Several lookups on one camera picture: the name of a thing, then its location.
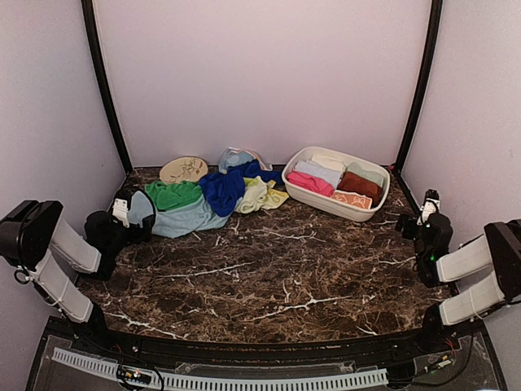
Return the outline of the large pale blue towel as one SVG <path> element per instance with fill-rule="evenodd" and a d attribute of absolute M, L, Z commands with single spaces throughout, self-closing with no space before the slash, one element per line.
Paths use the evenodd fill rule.
<path fill-rule="evenodd" d="M 328 169 L 311 160 L 299 160 L 296 163 L 294 170 L 303 174 L 320 178 L 331 184 L 334 188 L 339 185 L 343 175 L 341 171 Z"/>

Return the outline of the pink towel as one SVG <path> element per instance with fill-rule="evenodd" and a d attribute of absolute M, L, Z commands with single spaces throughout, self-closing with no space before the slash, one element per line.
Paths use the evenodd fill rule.
<path fill-rule="evenodd" d="M 295 170 L 291 171 L 287 175 L 287 179 L 289 183 L 295 186 L 318 193 L 322 196 L 331 197 L 335 191 L 333 186 L 326 182 L 324 179 L 315 177 L 313 175 L 301 173 Z"/>

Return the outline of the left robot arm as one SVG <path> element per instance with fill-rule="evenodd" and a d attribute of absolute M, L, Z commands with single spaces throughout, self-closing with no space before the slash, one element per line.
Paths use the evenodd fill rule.
<path fill-rule="evenodd" d="M 88 216 L 79 235 L 63 216 L 57 200 L 24 200 L 1 220 L 1 255 L 15 267 L 15 279 L 31 283 L 47 304 L 59 309 L 97 355 L 115 348 L 101 307 L 85 296 L 61 266 L 79 275 L 108 281 L 121 250 L 151 238 L 153 208 L 128 209 L 117 199 L 111 212 Z"/>

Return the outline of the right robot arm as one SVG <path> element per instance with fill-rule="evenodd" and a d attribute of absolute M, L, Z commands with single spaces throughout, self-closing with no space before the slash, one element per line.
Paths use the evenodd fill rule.
<path fill-rule="evenodd" d="M 449 251 L 451 221 L 442 213 L 421 220 L 402 214 L 396 230 L 414 242 L 415 269 L 428 288 L 448 286 L 451 297 L 431 305 L 415 345 L 431 354 L 458 325 L 482 319 L 520 297 L 520 220 L 491 222 L 474 239 Z"/>

